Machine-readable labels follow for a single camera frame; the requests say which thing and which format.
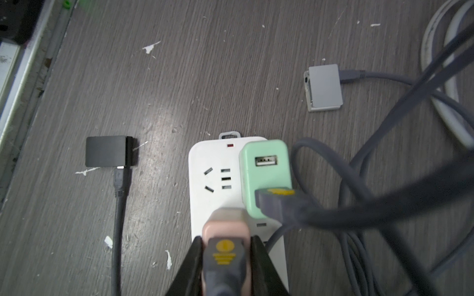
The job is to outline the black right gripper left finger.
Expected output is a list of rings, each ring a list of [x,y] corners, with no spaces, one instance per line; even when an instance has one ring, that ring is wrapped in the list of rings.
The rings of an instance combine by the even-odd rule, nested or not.
[[[203,242],[196,236],[180,265],[175,279],[171,283],[166,296],[201,296],[202,295],[202,256]]]

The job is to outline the pink USB wall charger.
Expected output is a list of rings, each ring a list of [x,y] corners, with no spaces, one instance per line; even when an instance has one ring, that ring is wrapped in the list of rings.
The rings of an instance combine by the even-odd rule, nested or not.
[[[202,290],[205,296],[250,296],[251,237],[242,208],[214,211],[202,229]]]

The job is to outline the silver mp3 player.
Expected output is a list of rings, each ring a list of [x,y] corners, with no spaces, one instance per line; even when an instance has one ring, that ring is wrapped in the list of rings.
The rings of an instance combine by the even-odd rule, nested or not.
[[[304,87],[309,112],[334,111],[343,105],[336,64],[309,67],[304,73]]]

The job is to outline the green USB wall charger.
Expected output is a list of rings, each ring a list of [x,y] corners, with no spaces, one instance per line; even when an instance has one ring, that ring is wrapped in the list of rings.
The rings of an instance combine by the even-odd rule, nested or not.
[[[244,145],[239,153],[242,201],[254,219],[266,216],[256,204],[255,191],[292,188],[288,147],[282,140],[263,140]]]

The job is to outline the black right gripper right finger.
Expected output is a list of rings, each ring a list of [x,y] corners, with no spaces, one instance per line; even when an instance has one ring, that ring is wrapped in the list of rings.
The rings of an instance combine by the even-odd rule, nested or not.
[[[288,296],[289,293],[278,275],[263,242],[258,236],[251,238],[251,292],[253,296]]]

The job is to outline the grey USB cable pink charger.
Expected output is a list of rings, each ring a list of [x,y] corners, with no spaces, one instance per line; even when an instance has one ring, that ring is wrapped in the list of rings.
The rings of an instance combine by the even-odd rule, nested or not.
[[[359,200],[358,204],[329,210],[319,207],[315,199],[303,191],[275,188],[258,189],[254,192],[257,207],[267,217],[284,226],[309,226],[336,232],[376,228],[397,255],[418,294],[437,295],[438,290],[431,277],[412,252],[402,245],[393,225],[400,220],[451,204],[473,191],[473,150],[468,150],[459,159],[421,180],[381,197],[372,194],[365,185],[361,172],[379,141],[408,112],[427,97],[433,96],[439,86],[473,62],[474,50],[467,48],[447,67],[441,67],[449,56],[473,36],[474,28],[469,25],[443,48],[350,163],[346,163],[334,150],[315,139],[304,138],[295,144],[295,150],[308,147],[321,155],[341,176],[342,185],[350,189]]]

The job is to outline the grey USB cable yellow charger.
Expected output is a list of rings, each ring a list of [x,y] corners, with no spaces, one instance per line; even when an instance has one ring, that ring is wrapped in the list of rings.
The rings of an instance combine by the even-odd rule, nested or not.
[[[122,259],[122,233],[130,187],[130,169],[119,166],[114,170],[114,197],[116,210],[114,219],[114,233],[112,246],[111,288],[113,296],[121,295],[121,259]]]

